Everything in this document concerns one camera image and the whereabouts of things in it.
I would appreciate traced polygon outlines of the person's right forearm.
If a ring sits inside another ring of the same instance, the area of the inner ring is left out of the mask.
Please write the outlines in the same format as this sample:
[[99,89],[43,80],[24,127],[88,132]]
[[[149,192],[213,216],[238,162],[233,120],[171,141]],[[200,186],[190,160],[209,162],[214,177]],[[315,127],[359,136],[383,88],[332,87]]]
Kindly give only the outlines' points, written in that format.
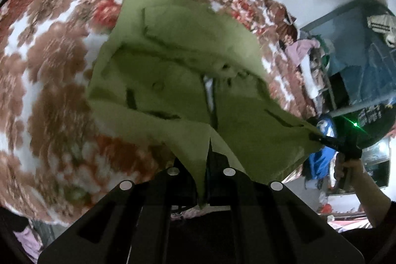
[[392,201],[366,172],[354,174],[353,187],[369,222],[379,226],[385,219]]

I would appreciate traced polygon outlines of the person's right hand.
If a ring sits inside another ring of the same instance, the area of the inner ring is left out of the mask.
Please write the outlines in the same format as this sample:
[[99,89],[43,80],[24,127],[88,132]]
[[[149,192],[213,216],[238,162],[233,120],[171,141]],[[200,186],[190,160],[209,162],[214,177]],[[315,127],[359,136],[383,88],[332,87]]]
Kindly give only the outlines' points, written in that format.
[[334,167],[334,178],[339,189],[355,189],[365,174],[365,168],[361,159],[348,159],[344,154],[338,153]]

